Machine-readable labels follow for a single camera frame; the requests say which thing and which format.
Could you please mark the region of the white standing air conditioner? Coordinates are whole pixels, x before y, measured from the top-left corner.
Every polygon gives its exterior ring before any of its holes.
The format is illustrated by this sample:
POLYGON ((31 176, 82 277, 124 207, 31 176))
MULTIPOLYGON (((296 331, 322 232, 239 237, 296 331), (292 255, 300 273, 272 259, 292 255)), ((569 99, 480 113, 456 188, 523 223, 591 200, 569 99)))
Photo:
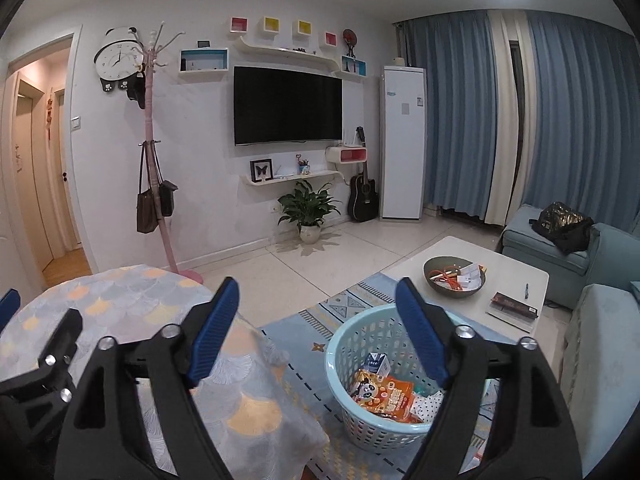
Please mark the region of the white standing air conditioner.
POLYGON ((419 220, 425 183, 424 70, 386 66, 381 96, 380 216, 384 220, 419 220))

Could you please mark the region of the brown hanging handbag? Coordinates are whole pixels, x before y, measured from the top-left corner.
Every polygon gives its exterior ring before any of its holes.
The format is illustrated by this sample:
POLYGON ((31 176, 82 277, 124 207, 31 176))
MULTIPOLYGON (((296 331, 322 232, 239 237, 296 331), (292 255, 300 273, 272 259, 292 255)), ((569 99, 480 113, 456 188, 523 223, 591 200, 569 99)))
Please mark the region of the brown hanging handbag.
POLYGON ((141 144, 137 195, 137 232, 150 234, 158 226, 155 200, 151 186, 151 171, 146 161, 146 143, 141 144))

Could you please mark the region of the black gold bag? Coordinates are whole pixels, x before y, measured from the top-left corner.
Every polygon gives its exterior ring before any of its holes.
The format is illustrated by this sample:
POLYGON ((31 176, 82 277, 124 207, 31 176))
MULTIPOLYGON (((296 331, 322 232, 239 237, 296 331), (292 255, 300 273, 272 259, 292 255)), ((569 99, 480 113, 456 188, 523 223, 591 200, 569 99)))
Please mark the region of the black gold bag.
POLYGON ((529 225, 562 254, 568 255, 588 249, 594 221, 561 202, 554 202, 544 208, 536 219, 530 219, 529 225))

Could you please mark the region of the potted green plant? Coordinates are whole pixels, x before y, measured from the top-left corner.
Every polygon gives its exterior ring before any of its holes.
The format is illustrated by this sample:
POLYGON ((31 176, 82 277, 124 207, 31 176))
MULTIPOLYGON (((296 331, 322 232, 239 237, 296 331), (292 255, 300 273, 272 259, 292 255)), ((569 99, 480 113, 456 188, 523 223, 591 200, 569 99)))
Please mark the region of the potted green plant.
POLYGON ((308 180, 296 183, 292 192, 278 198, 280 217, 283 222, 296 226, 299 239, 307 245, 317 243, 330 214, 341 214, 340 203, 330 193, 330 184, 314 188, 308 180))

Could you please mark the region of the orange foil snack packet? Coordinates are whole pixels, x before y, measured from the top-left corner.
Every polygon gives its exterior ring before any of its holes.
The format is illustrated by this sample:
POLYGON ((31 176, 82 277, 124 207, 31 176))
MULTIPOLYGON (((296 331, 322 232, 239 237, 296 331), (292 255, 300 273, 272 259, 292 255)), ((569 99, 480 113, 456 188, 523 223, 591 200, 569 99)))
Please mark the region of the orange foil snack packet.
POLYGON ((372 382, 363 406, 378 417, 408 422, 413 401, 413 384, 393 377, 372 382))

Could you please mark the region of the white red wall box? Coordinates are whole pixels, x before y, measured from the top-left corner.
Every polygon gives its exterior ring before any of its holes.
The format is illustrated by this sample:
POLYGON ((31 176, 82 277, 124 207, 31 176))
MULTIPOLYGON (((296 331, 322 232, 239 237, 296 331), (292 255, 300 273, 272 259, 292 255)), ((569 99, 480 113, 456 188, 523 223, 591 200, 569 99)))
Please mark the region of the white red wall box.
POLYGON ((330 146, 326 149, 326 161, 335 165, 362 164, 368 160, 364 146, 330 146))

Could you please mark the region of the dark blue carton box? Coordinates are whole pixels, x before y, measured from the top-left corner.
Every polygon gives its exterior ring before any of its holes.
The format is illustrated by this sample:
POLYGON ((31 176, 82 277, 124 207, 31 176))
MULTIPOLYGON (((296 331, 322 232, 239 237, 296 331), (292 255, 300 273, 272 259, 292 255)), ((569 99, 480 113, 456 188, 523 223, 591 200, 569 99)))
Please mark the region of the dark blue carton box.
POLYGON ((383 352, 370 352, 364 359, 361 368, 378 378, 385 378, 390 374, 392 364, 383 352))

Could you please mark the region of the curved upper wall shelf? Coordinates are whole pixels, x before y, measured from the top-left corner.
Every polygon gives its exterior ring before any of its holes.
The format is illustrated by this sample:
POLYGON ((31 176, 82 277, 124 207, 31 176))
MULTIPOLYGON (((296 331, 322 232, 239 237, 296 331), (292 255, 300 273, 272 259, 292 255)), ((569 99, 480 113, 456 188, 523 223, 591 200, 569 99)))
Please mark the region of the curved upper wall shelf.
POLYGON ((288 58, 296 63, 314 63, 323 66, 331 73, 340 72, 341 64, 335 58, 327 58, 323 55, 285 49, 279 47, 256 46, 248 44, 243 37, 239 37, 234 42, 234 46, 244 54, 271 56, 272 58, 288 58))

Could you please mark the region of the light blue laundry basket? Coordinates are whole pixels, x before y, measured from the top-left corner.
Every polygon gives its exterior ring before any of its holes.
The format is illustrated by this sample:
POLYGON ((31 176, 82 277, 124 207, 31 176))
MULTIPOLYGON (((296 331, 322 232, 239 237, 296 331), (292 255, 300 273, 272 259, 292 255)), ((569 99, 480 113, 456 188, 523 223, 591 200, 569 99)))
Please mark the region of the light blue laundry basket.
POLYGON ((393 304, 364 310, 337 329, 326 377, 347 437, 375 453, 422 440, 446 394, 424 372, 393 304))

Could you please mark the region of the patterned grey tablecloth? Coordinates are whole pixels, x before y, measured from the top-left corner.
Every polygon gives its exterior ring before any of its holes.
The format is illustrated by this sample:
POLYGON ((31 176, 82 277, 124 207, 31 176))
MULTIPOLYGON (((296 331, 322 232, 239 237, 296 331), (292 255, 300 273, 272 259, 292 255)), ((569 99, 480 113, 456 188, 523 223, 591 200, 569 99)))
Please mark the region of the patterned grey tablecloth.
POLYGON ((295 479, 328 436, 288 356, 216 290, 149 266, 1 300, 6 479, 295 479))

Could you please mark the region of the butterfly picture frame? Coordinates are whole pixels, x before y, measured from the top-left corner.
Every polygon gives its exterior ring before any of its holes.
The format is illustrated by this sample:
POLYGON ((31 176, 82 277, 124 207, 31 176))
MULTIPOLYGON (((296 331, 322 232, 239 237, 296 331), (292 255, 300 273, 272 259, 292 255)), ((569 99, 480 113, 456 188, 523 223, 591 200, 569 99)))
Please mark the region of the butterfly picture frame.
POLYGON ((272 160, 256 159, 250 161, 250 180, 254 183, 267 182, 273 179, 272 160))

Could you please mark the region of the black hanging bag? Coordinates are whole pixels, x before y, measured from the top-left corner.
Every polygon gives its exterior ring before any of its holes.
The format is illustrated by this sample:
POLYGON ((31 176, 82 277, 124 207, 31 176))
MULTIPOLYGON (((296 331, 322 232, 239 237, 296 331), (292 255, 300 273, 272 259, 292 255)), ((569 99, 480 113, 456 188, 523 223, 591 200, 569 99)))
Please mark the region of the black hanging bag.
POLYGON ((163 180, 158 185, 160 194, 160 212, 164 218, 171 217, 175 210, 175 192, 178 186, 169 180, 163 180))

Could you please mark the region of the black wall television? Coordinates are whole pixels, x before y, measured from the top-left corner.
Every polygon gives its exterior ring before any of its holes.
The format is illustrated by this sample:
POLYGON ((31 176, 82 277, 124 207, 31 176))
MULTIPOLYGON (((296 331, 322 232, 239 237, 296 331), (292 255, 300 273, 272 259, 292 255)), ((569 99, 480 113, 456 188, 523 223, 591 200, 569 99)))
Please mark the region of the black wall television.
POLYGON ((343 85, 330 76, 236 66, 233 71, 236 145, 339 141, 343 85))

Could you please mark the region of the small blue wall shelf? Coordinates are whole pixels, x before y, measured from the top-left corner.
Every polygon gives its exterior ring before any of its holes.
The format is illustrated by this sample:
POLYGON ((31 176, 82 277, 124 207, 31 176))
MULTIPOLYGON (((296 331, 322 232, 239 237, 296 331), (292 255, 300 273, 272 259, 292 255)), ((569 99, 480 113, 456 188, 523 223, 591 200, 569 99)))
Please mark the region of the small blue wall shelf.
POLYGON ((341 56, 342 73, 357 78, 367 76, 367 63, 359 58, 353 58, 349 55, 341 56))

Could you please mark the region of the red cube wall shelf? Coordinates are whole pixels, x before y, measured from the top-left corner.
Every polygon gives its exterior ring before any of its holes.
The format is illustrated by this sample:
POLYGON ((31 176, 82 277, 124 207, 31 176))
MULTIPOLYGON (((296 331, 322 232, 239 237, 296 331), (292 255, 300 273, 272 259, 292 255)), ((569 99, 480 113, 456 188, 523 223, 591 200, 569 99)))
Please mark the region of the red cube wall shelf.
POLYGON ((247 31, 248 18, 232 15, 229 21, 229 32, 231 32, 232 35, 244 35, 247 33, 247 31))

